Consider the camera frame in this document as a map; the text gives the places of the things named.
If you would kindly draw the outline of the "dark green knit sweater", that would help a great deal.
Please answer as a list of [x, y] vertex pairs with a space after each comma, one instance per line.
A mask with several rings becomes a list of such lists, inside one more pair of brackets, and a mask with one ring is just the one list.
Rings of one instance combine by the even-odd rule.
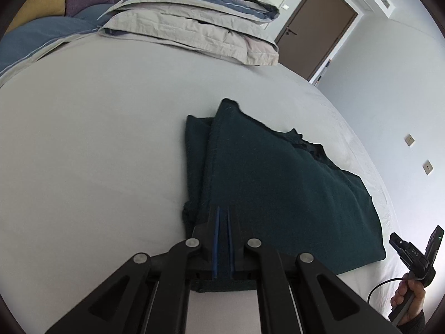
[[187, 234], [215, 206], [278, 252], [310, 252], [335, 274], [386, 257], [362, 179], [296, 131], [274, 131], [225, 99], [212, 118], [187, 118], [185, 147]]

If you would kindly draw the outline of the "white bed sheet mattress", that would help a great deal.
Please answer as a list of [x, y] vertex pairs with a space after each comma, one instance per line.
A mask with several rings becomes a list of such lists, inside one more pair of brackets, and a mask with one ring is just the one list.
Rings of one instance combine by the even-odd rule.
[[134, 254], [183, 240], [186, 118], [225, 98], [321, 144], [362, 178], [384, 236], [399, 229], [367, 151], [304, 78], [88, 35], [1, 88], [1, 294], [26, 332], [44, 333]]

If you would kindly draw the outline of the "brown wooden door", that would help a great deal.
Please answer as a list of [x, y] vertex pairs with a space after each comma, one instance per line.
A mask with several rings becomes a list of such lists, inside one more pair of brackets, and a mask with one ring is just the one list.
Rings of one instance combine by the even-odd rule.
[[345, 0], [302, 0], [276, 39], [279, 63], [311, 80], [356, 17]]

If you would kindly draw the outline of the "blue pillow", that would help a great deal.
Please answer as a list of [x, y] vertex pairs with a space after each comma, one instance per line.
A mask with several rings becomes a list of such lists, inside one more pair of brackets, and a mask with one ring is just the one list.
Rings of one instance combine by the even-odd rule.
[[105, 11], [110, 4], [96, 4], [85, 8], [73, 17], [43, 17], [28, 22], [1, 39], [1, 75], [52, 48], [89, 33], [95, 33], [109, 20]]

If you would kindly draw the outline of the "beige folded duvet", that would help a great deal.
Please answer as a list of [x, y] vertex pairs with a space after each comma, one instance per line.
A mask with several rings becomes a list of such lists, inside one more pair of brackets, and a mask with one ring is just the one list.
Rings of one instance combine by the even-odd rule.
[[101, 35], [197, 51], [245, 66], [274, 66], [265, 31], [280, 12], [268, 0], [121, 0], [104, 12]]

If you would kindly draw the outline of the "yellow patterned cushion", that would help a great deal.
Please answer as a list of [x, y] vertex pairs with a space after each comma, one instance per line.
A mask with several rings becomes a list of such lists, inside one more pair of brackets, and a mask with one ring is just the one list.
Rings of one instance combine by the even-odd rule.
[[42, 17], [63, 16], [66, 0], [26, 0], [9, 24], [6, 32]]

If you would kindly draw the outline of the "lower wall socket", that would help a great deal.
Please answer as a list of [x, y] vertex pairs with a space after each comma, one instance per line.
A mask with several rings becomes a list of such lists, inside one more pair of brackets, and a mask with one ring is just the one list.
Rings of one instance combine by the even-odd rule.
[[427, 160], [423, 165], [423, 170], [425, 171], [426, 175], [429, 175], [433, 171], [433, 166], [429, 160]]

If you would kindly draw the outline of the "wall socket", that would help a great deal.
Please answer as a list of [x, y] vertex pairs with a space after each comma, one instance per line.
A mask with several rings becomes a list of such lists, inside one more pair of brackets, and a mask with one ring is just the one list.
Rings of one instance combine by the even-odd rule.
[[429, 160], [427, 160], [423, 165], [423, 170], [425, 171], [426, 175], [429, 175], [433, 171], [433, 166]]
[[411, 147], [415, 143], [415, 139], [411, 134], [407, 134], [407, 136], [405, 136], [404, 138], [404, 141], [409, 147]]

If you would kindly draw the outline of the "upper wall socket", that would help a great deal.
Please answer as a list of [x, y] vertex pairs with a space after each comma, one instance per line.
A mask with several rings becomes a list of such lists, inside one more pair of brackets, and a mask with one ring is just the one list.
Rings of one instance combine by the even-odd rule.
[[409, 147], [411, 147], [415, 143], [415, 139], [411, 134], [407, 134], [407, 136], [405, 136], [404, 138], [404, 141]]

